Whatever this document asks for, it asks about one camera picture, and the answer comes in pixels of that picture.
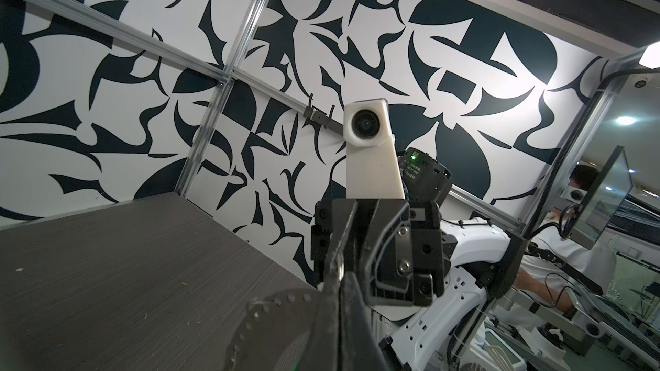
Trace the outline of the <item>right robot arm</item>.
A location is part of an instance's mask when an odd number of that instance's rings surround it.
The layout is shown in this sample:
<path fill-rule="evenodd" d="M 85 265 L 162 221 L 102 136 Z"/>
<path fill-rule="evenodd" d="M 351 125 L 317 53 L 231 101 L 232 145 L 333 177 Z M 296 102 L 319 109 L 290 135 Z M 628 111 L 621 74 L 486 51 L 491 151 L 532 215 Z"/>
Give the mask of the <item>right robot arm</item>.
<path fill-rule="evenodd" d="M 436 350 L 459 364 L 527 246 L 403 199 L 323 200 L 311 236 L 323 291 L 302 370 L 422 370 Z"/>

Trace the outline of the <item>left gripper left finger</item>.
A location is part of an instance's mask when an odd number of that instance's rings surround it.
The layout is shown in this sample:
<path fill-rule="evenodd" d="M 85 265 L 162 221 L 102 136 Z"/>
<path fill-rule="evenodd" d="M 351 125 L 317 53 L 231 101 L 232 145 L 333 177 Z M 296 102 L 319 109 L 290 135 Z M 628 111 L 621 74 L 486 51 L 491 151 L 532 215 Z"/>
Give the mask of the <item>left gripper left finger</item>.
<path fill-rule="evenodd" d="M 329 250 L 319 311 L 298 364 L 298 370 L 337 370 L 340 365 L 342 276 L 342 252 Z"/>

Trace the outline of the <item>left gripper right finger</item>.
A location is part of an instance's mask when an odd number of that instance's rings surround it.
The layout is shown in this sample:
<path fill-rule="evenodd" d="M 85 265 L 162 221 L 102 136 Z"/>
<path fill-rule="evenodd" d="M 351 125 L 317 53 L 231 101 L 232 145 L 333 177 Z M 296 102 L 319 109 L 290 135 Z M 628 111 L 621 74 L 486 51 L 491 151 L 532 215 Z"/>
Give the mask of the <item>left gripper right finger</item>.
<path fill-rule="evenodd" d="M 347 273 L 340 285 L 338 370 L 389 370 L 374 340 L 370 318 L 357 277 Z"/>

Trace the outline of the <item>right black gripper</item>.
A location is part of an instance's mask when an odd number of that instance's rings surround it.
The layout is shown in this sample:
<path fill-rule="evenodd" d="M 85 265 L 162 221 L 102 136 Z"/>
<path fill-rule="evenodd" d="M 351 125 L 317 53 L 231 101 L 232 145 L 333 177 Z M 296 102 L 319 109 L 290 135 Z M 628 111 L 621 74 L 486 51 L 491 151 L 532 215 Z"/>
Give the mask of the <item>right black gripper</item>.
<path fill-rule="evenodd" d="M 338 289 L 353 273 L 368 306 L 427 307 L 450 269 L 440 223 L 434 202 L 321 200 L 311 228 L 316 279 Z"/>

